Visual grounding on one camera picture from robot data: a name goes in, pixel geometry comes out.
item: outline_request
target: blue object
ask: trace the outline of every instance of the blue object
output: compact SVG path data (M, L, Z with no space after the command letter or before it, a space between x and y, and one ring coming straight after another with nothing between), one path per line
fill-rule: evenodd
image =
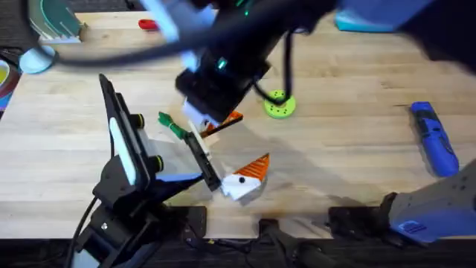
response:
M13 92L8 93L6 96L3 98L0 98L0 111L3 111L7 108L8 102L10 101L10 98L12 97Z
M426 157L435 174L453 176L458 173L458 158L431 104L427 101L415 102L411 104L411 111L416 119Z
M42 47L51 56L56 54L51 46L43 45ZM48 70L53 65L53 60L41 55L35 48L32 48L20 57L19 65L20 69L26 74L39 74Z
M335 25L341 31L356 31L366 33L391 33L396 28L368 21L351 10L340 10L335 15Z
M389 33L433 0L339 0L335 24L341 31Z

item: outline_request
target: red object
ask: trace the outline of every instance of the red object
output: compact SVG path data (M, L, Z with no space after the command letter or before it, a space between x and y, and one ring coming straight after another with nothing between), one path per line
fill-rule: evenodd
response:
M152 19L140 19L138 24L142 30L158 31L158 26Z

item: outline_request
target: teal object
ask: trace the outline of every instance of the teal object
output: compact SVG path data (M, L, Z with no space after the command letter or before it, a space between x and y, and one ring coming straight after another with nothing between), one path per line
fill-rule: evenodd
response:
M78 36L81 24L71 9L61 0L41 0L43 16L48 25L64 36Z
M32 24L35 31L48 38L59 38L61 33L56 32L51 26L46 22L45 17L43 16L41 1L38 0L29 0L28 1L28 11L30 12L30 23Z
M350 10L338 11L335 15L335 25L341 31L391 33L396 30L392 25L372 23Z

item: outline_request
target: white part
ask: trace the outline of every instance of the white part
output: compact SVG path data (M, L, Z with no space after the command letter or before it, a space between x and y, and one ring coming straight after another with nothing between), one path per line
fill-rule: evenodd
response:
M134 185L137 174L116 118L109 119L109 130L111 131L112 139L114 140L114 148L118 152L120 162L126 172L127 180L130 185Z
M195 125L203 125L205 124L205 121L209 121L215 127L220 125L220 123L215 121L212 117L202 114L192 104L188 103L187 99L184 101L184 106L181 107L181 112L183 112Z
M239 178L245 178L245 181L241 183ZM231 174L222 180L223 194L226 197L230 196L234 201L240 199L244 195L250 193L260 186L261 181L259 179L250 176L243 176L240 174Z
M182 36L209 28L215 21L215 12L209 4L198 10L190 2L182 0L141 0L142 5L152 13L161 33L168 42L179 40ZM182 53L183 65L196 71L200 65L201 51Z

